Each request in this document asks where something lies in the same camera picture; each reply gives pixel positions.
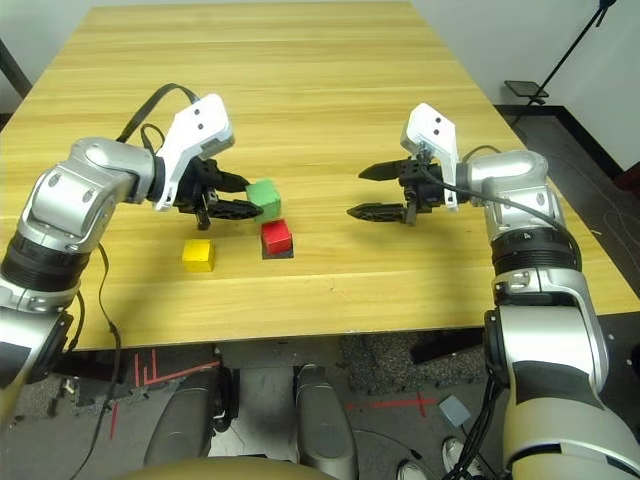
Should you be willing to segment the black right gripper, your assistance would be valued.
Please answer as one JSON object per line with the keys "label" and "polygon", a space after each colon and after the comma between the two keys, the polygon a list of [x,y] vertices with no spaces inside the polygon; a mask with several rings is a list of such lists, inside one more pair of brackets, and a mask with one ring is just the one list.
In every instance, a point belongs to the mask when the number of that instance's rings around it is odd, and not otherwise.
{"label": "black right gripper", "polygon": [[430,213],[445,204],[441,167],[416,159],[373,164],[359,175],[361,179],[388,181],[398,178],[406,206],[401,203],[363,203],[347,210],[353,218],[378,223],[403,223],[413,226],[417,215]]}

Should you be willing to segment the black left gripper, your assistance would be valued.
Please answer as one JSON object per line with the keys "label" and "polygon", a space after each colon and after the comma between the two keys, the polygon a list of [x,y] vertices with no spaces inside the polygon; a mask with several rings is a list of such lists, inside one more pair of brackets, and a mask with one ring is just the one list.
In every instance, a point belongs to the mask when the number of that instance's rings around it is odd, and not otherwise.
{"label": "black left gripper", "polygon": [[[194,215],[197,228],[206,231],[211,218],[244,220],[261,215],[261,208],[246,200],[219,200],[211,184],[213,164],[194,157],[188,164],[178,184],[174,206],[180,213]],[[220,171],[217,189],[225,193],[244,192],[250,182],[244,177]]]}

